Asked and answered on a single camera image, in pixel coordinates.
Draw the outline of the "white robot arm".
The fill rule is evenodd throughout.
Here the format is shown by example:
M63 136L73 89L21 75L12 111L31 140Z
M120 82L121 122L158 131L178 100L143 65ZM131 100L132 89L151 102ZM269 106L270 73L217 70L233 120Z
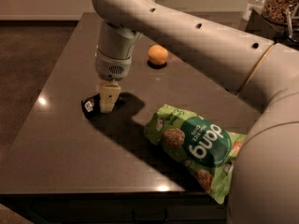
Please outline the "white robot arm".
M154 0L92 2L107 24L96 51L100 78L126 77L145 35L263 111L234 165L227 223L299 224L299 52Z

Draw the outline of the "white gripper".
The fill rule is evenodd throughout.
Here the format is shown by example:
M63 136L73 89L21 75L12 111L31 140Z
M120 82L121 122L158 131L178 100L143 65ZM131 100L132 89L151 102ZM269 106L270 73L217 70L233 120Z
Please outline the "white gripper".
M118 81L128 75L135 43L140 37L134 30L102 23L95 53L95 69L100 78L107 80L99 90L102 113L113 110L121 93Z

